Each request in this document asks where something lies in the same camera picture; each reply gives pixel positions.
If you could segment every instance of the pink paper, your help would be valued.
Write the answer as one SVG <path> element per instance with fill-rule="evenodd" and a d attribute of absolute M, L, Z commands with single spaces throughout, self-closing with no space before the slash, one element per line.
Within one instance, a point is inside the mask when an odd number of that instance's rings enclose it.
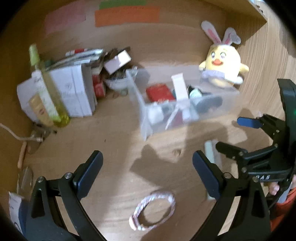
<path fill-rule="evenodd" d="M 85 21 L 84 1 L 72 2 L 46 15 L 44 20 L 45 35 L 48 36 L 50 33 L 65 30 L 83 21 Z"/>

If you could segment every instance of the orange paper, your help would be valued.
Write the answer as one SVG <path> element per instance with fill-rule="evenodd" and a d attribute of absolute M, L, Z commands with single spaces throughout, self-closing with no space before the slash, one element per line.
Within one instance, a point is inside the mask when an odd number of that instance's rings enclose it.
<path fill-rule="evenodd" d="M 95 11 L 96 27 L 120 25 L 123 23 L 158 23 L 159 7 L 122 6 Z"/>

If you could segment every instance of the cable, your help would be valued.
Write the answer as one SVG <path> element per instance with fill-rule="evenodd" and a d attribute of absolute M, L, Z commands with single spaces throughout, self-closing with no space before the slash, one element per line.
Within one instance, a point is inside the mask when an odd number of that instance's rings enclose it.
<path fill-rule="evenodd" d="M 11 129 L 9 129 L 7 126 L 3 125 L 2 123 L 0 123 L 0 127 L 2 127 L 3 129 L 7 130 L 11 135 L 13 135 L 13 137 L 19 141 L 37 141 L 37 142 L 42 142 L 43 138 L 42 137 L 19 137 L 17 136 Z"/>
<path fill-rule="evenodd" d="M 147 207 L 147 205 L 152 202 L 155 199 L 165 199 L 170 203 L 170 213 L 163 218 L 162 220 L 160 220 L 159 222 L 151 225 L 151 226 L 144 226 L 143 224 L 140 224 L 138 217 L 140 215 L 140 213 L 144 210 L 145 207 Z M 159 225 L 163 224 L 165 221 L 167 221 L 173 214 L 175 211 L 175 197 L 174 194 L 172 194 L 169 191 L 165 191 L 165 192 L 153 192 L 151 193 L 149 196 L 145 197 L 136 207 L 135 212 L 133 213 L 133 215 L 130 216 L 128 222 L 130 224 L 130 227 L 136 231 L 136 230 L 140 230 L 140 231 L 145 231 L 145 230 L 151 230 L 154 229 L 156 227 L 158 227 Z"/>

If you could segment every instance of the orange beak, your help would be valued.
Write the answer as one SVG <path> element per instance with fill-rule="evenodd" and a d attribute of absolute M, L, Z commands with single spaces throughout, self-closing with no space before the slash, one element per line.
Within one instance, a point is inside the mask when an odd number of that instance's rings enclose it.
<path fill-rule="evenodd" d="M 216 65 L 216 66 L 220 66 L 220 65 L 223 64 L 223 62 L 220 61 L 219 59 L 215 59 L 215 61 L 212 61 L 212 64 L 213 64 L 213 65 Z"/>

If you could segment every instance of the clear plastic storage box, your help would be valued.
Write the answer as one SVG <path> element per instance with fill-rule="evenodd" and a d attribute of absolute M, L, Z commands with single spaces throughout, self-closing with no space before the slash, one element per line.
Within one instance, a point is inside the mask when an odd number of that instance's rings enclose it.
<path fill-rule="evenodd" d="M 201 71 L 196 65 L 161 66 L 139 69 L 137 74 L 127 70 L 130 99 L 139 109 L 139 122 L 143 138 L 156 132 L 176 128 L 191 122 L 224 115 L 237 102 L 239 91 L 234 87 L 220 88 L 208 79 L 201 78 Z M 146 95 L 146 88 L 164 83 L 173 90 L 172 75 L 183 73 L 186 85 L 197 88 L 202 96 L 182 101 L 151 103 Z"/>

